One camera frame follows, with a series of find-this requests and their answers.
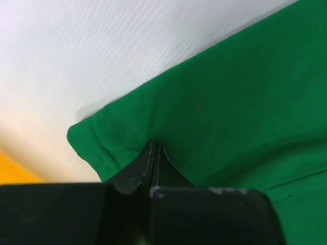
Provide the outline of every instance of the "white surface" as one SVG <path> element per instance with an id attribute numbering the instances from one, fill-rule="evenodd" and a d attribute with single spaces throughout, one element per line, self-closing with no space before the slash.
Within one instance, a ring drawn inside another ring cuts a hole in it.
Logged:
<path id="1" fill-rule="evenodd" d="M 0 1 L 0 150 L 50 181 L 98 180 L 69 126 L 293 1 Z"/>

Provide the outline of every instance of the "green cloth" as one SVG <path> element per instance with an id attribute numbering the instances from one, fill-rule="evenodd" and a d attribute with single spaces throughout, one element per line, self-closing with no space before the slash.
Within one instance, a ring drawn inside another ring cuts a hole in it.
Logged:
<path id="1" fill-rule="evenodd" d="M 149 139 L 198 186 L 256 188 L 289 244 L 327 244 L 327 1 L 300 0 L 72 126 L 107 180 Z"/>

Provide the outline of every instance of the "yellow object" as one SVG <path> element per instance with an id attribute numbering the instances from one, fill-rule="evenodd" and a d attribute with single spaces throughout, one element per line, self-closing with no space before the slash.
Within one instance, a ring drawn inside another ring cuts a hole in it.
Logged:
<path id="1" fill-rule="evenodd" d="M 0 153 L 0 184 L 38 183 L 37 178 Z"/>

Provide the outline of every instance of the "green fabric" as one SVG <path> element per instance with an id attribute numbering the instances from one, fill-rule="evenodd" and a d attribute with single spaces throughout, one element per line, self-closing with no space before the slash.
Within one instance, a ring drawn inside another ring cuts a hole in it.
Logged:
<path id="1" fill-rule="evenodd" d="M 198 186 L 265 191 L 289 244 L 326 244 L 327 1 L 300 0 L 72 126 L 107 180 L 149 139 Z"/>

